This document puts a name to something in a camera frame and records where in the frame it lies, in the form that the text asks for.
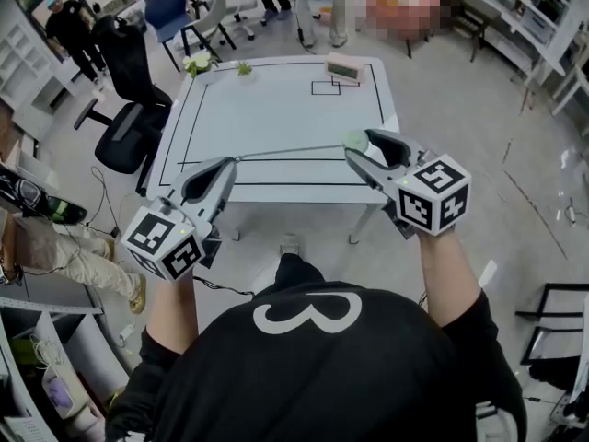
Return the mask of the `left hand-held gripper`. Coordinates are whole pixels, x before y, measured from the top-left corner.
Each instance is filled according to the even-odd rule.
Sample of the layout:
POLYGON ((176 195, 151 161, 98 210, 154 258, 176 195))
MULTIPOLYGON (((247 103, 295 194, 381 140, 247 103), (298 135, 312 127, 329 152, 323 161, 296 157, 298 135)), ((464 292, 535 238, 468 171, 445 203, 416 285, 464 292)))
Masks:
POLYGON ((171 186, 171 201, 157 197, 142 206, 121 243, 137 264, 169 282, 212 266, 222 239, 211 224, 226 206, 237 179, 232 157, 217 157, 189 167, 171 186), (201 203, 201 218, 191 218, 176 204, 201 203))

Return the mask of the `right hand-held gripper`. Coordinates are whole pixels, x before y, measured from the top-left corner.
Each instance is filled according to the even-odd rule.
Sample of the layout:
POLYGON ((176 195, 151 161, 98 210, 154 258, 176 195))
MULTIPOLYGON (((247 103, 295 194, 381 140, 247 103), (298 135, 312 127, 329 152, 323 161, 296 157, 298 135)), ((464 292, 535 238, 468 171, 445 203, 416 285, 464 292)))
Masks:
POLYGON ((365 133, 387 167, 348 147, 345 161, 369 188, 393 197, 396 219, 438 236, 468 212, 472 178, 450 156, 425 163, 428 150, 414 139, 385 129, 365 133))

